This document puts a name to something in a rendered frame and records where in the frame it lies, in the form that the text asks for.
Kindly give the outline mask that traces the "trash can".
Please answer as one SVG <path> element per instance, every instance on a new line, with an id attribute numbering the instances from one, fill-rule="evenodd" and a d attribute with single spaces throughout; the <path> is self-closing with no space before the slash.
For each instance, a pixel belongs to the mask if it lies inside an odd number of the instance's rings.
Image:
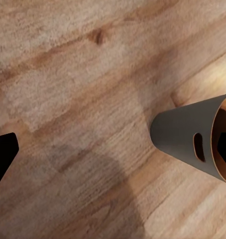
<path id="1" fill-rule="evenodd" d="M 154 146 L 226 182 L 226 162 L 218 152 L 226 132 L 226 94 L 158 114 L 151 124 Z"/>

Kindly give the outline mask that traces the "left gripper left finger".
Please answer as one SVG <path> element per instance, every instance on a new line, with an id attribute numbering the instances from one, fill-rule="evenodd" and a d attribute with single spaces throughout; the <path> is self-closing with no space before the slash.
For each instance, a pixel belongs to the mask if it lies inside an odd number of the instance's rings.
<path id="1" fill-rule="evenodd" d="M 0 136 L 0 181 L 18 152 L 19 146 L 14 132 Z"/>

